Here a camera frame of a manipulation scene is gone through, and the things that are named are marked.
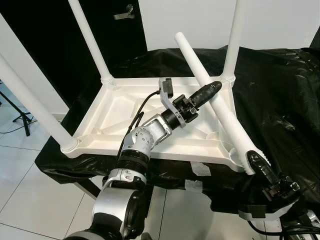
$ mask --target black tarp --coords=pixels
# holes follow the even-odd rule
[[[195,49],[210,76],[222,73],[227,48]],[[233,97],[237,118],[278,172],[291,176],[310,208],[320,203],[319,52],[304,49],[240,48]],[[115,78],[193,77],[179,49],[161,49],[108,65]],[[97,95],[99,77],[75,100],[62,125],[73,134]],[[108,175],[114,156],[83,154],[69,159],[50,137],[35,160],[39,169],[61,184]],[[151,159],[148,182],[166,189],[185,189],[185,180],[202,181],[203,193],[219,206],[237,212],[245,173],[222,164],[208,164],[211,176],[197,176],[184,161]]]

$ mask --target white wall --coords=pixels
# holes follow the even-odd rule
[[[67,105],[52,87],[1,14],[0,54],[50,113],[63,115],[68,112]]]
[[[139,5],[149,51],[177,48],[177,32],[193,48],[228,44],[236,0],[139,0]],[[319,25],[319,0],[248,0],[241,46],[309,47]]]

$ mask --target black cable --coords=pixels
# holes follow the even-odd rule
[[[306,226],[306,225],[293,225],[293,226],[287,226],[283,229],[283,231],[288,231],[291,229],[311,229],[315,231],[320,231],[319,227],[316,226]]]
[[[269,232],[269,231],[261,231],[257,229],[251,221],[248,221],[250,227],[253,228],[257,233],[267,236],[280,236],[280,239],[282,239],[281,236],[289,236],[289,235],[298,235],[298,234],[319,234],[315,230],[297,230],[297,231],[278,231],[278,232]]]
[[[144,114],[145,114],[144,111],[140,112],[140,114],[138,116],[138,120],[136,121],[136,124],[135,124],[134,128],[137,128],[139,126],[139,123],[141,122],[141,119],[144,116]]]
[[[131,132],[132,127],[134,126],[135,122],[136,122],[136,121],[138,120],[138,118],[139,118],[139,115],[140,115],[140,113],[141,113],[142,108],[146,105],[147,101],[148,101],[152,96],[157,95],[157,94],[160,94],[160,90],[151,93],[149,96],[146,97],[146,99],[145,99],[145,100],[143,101],[143,103],[141,104],[140,108],[138,109],[138,111],[136,112],[134,118],[132,119],[132,122],[131,122],[130,126],[128,127],[128,130],[126,131],[126,133],[125,133],[125,135],[124,135],[124,138],[122,139],[122,142],[121,142],[121,144],[120,144],[120,148],[119,148],[118,154],[116,155],[116,159],[119,159],[120,153],[121,153],[121,150],[122,150],[122,147],[124,146],[125,137],[126,137],[126,135],[128,135],[128,134]]]
[[[33,124],[33,123],[35,123],[35,122],[38,122],[38,120],[35,120],[35,121],[32,121],[32,122],[28,122],[27,125]],[[16,128],[15,130],[12,130],[12,131],[0,132],[0,134],[9,134],[9,133],[12,133],[12,132],[14,132],[14,131],[17,131],[17,130],[19,130],[19,129],[22,129],[22,128],[24,128],[24,127],[25,127],[25,126],[21,126],[21,127],[18,127],[18,128]]]
[[[314,240],[319,240],[315,233],[312,233],[310,235],[314,238]],[[279,240],[283,240],[283,239],[284,239],[284,236],[280,235]]]

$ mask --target gray bracket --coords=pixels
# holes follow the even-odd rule
[[[159,79],[159,88],[160,88],[160,100],[163,106],[165,106],[166,109],[171,110],[173,114],[175,115],[176,119],[178,119],[180,127],[184,128],[187,124],[184,120],[184,118],[181,116],[179,111],[175,108],[175,106],[170,102],[168,93],[164,91],[164,82],[167,79],[165,77],[160,77]]]

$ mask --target door handle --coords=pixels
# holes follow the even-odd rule
[[[134,7],[132,6],[132,4],[129,4],[128,6],[126,6],[126,11],[127,11],[126,13],[113,15],[114,20],[135,18]]]

